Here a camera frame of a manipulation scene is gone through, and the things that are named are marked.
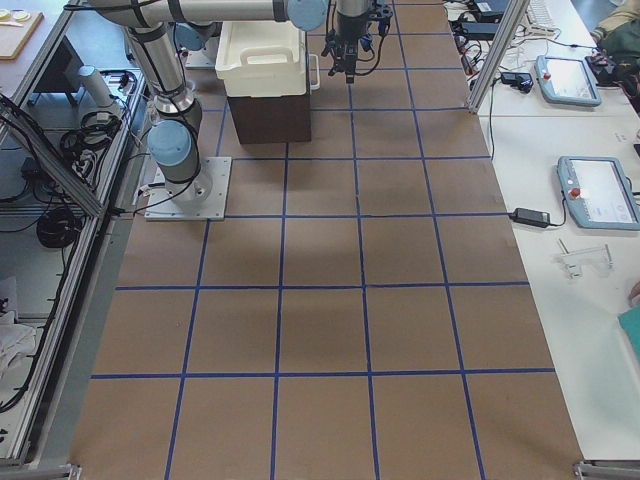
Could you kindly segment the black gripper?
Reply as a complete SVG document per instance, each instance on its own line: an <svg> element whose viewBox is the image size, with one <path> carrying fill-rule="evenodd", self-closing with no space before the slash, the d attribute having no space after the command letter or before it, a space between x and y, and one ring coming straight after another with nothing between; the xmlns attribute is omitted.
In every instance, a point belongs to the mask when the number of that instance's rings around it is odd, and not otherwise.
<svg viewBox="0 0 640 480"><path fill-rule="evenodd" d="M353 83L357 75L356 66L359 61L359 48L365 51L372 51L372 37L370 34L363 35L357 40L342 38L335 30L330 30L325 34L325 46L322 56L330 56L333 64L328 74L336 75L344 73L347 83Z"/></svg>

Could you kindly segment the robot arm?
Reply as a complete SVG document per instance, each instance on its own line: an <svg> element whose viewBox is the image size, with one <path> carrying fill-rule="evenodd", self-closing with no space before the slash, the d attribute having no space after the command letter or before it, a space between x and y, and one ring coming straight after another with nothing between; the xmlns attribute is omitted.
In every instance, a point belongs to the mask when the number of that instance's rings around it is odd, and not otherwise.
<svg viewBox="0 0 640 480"><path fill-rule="evenodd" d="M373 11L371 1L330 2L325 22L325 45L321 53L332 60L329 76L343 73L347 84L354 83L360 50L372 51L369 26Z"/></svg>
<svg viewBox="0 0 640 480"><path fill-rule="evenodd" d="M198 133L202 108L187 86L168 24L215 21L290 21L302 31L318 27L325 1L90 1L89 7L122 26L134 58L151 84L160 123L150 129L148 147L171 199L204 201L212 180L202 171Z"/></svg>

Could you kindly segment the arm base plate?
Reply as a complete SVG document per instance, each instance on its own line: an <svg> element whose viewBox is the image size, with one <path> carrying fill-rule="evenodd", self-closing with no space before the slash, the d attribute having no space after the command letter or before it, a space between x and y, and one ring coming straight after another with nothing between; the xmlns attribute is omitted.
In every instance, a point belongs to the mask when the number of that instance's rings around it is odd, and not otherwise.
<svg viewBox="0 0 640 480"><path fill-rule="evenodd" d="M182 186L165 185L164 175L156 168L154 182L161 186L150 191L151 207L143 211L149 221L223 220L230 183L230 157L204 157L199 175L181 194Z"/></svg>

